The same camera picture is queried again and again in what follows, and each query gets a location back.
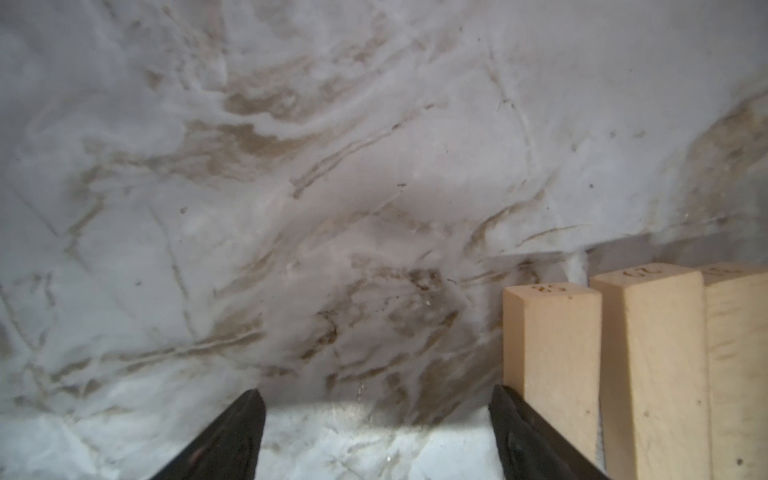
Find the natural wood plank block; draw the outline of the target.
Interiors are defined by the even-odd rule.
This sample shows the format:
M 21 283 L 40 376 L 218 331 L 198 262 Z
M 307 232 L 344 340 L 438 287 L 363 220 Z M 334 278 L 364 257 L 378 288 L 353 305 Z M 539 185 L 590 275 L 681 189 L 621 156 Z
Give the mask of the natural wood plank block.
M 502 292 L 503 384 L 597 458 L 602 295 L 574 283 Z
M 700 271 L 652 263 L 590 279 L 603 299 L 600 407 L 613 479 L 711 476 Z
M 767 269 L 719 262 L 705 285 L 712 472 L 767 477 Z

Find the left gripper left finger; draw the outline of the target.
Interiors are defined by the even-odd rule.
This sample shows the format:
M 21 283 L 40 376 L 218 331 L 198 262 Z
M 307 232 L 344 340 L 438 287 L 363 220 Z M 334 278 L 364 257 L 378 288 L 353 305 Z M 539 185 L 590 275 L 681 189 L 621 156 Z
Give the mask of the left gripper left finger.
M 152 480 L 253 480 L 265 420 L 259 391 L 245 391 Z

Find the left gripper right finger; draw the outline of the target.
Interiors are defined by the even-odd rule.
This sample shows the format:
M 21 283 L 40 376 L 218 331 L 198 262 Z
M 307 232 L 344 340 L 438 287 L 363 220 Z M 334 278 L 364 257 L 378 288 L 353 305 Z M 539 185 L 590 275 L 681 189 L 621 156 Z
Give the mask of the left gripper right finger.
M 505 479 L 608 479 L 512 388 L 496 385 L 488 410 Z

